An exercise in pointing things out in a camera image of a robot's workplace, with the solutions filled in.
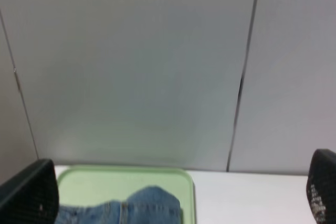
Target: denim fabric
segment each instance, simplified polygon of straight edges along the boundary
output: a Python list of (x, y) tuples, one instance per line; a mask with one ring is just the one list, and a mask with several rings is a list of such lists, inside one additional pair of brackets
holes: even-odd
[(125, 202), (96, 207), (60, 206), (55, 224), (181, 224), (180, 202), (159, 187), (146, 187)]

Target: light green tray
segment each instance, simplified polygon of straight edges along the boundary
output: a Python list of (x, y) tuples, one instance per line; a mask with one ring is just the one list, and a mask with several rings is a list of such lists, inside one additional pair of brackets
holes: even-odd
[(146, 186), (156, 185), (179, 199), (183, 224), (195, 224), (194, 187), (181, 169), (123, 166), (72, 166), (58, 177), (60, 203), (94, 206), (125, 200)]

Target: desk surface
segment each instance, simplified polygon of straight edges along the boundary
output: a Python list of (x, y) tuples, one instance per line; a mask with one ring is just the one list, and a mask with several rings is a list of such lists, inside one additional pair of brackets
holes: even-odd
[[(66, 169), (56, 166), (56, 176)], [(195, 185), (197, 224), (316, 224), (306, 176), (188, 173)]]

